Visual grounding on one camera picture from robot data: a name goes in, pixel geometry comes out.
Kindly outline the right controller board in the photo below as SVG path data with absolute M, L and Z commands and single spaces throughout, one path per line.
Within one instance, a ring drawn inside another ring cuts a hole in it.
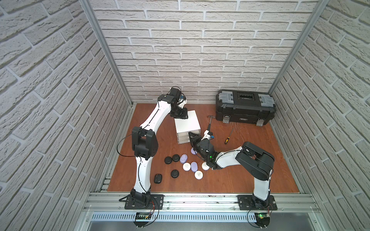
M 262 229 L 268 227 L 270 224 L 270 215 L 268 213 L 255 213 L 255 225 Z

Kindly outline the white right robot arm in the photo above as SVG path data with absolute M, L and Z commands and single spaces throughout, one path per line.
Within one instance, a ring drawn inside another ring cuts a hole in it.
M 272 154 L 251 142 L 245 142 L 241 147 L 231 151 L 217 152 L 210 139 L 192 132 L 188 135 L 193 151 L 200 155 L 208 167 L 220 170 L 229 166 L 243 166 L 254 177 L 253 200 L 259 203 L 268 200 L 275 162 Z

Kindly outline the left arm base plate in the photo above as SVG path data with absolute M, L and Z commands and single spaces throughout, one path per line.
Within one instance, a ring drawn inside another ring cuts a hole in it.
M 126 210 L 145 210 L 152 209 L 162 210 L 163 208 L 164 195 L 163 194 L 151 194 L 144 200 L 134 198 L 130 194 L 120 198 L 119 202 L 123 202 Z

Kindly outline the black oblong earphone case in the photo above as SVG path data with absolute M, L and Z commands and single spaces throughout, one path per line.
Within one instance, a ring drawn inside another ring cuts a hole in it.
M 155 184 L 160 184 L 162 182 L 162 175 L 161 174 L 156 174 L 154 177 L 154 183 Z

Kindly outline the controller board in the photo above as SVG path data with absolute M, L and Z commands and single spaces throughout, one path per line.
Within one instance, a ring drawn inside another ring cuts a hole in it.
M 151 212 L 137 212 L 135 215 L 134 225 L 142 228 L 152 221 L 153 213 Z
M 268 227 L 270 224 L 270 215 L 268 213 L 255 213 L 255 225 L 262 229 Z

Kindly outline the yellow black screwdriver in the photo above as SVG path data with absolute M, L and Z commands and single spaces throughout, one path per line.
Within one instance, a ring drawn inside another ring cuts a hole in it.
M 234 131 L 234 128 L 232 128 L 232 130 L 231 130 L 230 134 L 227 136 L 224 144 L 228 144 L 228 142 L 230 141 L 230 138 L 231 138 L 231 135 L 232 135 L 233 131 Z

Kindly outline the black plastic toolbox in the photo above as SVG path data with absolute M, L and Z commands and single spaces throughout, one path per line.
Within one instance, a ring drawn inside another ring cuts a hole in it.
M 219 90 L 216 95 L 215 118 L 223 123 L 248 123 L 262 127 L 275 117 L 275 113 L 275 100 L 266 93 Z

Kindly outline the aluminium frame rail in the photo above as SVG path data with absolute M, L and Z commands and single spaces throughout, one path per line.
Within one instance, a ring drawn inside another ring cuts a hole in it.
M 128 201 L 128 193 L 90 193 L 83 211 L 121 212 L 149 211 L 155 206 L 159 212 L 273 212 L 319 213 L 318 204 L 310 194 L 273 193 L 268 207 L 253 208 L 250 195 L 241 193 L 162 193 L 162 198 L 147 207 Z

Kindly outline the left controller board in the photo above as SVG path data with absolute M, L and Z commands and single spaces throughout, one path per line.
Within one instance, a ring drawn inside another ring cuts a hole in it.
M 135 215 L 134 225 L 142 228 L 152 221 L 153 213 L 151 212 L 137 212 Z

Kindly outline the steel claw hammer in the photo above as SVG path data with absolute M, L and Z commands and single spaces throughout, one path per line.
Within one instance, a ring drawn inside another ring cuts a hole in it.
M 209 115 L 209 116 L 207 116 L 207 118 L 209 118 L 209 124 L 208 124 L 208 127 L 207 127 L 207 131 L 211 131 L 212 119 L 215 118 L 215 116 Z

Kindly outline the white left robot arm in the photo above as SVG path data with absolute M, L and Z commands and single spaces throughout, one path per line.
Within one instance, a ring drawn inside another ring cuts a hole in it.
M 152 159 L 159 144 L 157 131 L 167 115 L 176 119 L 188 119 L 187 99 L 179 87 L 171 87 L 167 94 L 158 97 L 156 107 L 147 120 L 132 130 L 132 148 L 136 157 L 136 180 L 133 190 L 146 194 L 150 191 Z

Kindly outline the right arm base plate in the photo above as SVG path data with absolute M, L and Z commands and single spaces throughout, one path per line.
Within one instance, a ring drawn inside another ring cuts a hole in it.
M 254 194 L 252 195 L 238 195 L 238 205 L 240 210 L 261 210 L 261 211 L 275 211 L 277 210 L 277 204 L 274 196 L 269 195 L 266 200 L 257 198 Z

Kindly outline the white round earphone case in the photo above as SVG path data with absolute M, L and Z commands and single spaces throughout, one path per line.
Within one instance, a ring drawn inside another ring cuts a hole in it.
M 184 171 L 190 171 L 191 170 L 191 164 L 190 163 L 184 163 L 183 164 L 183 170 Z
M 204 171 L 207 171 L 207 170 L 209 170 L 209 169 L 210 169 L 210 167 L 207 165 L 207 163 L 206 163 L 206 162 L 203 162 L 203 163 L 202 163 L 202 165 L 201 165 L 201 167 L 202 167 L 202 169 L 203 169 Z
M 201 172 L 201 171 L 196 171 L 195 172 L 195 178 L 197 179 L 197 180 L 201 180 L 202 178 L 203 178 L 203 172 Z

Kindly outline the white drawer cabinet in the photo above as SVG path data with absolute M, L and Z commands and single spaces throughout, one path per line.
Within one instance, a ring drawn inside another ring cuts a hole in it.
M 188 111 L 188 119 L 174 120 L 178 144 L 190 142 L 189 132 L 200 135 L 201 127 L 195 110 Z

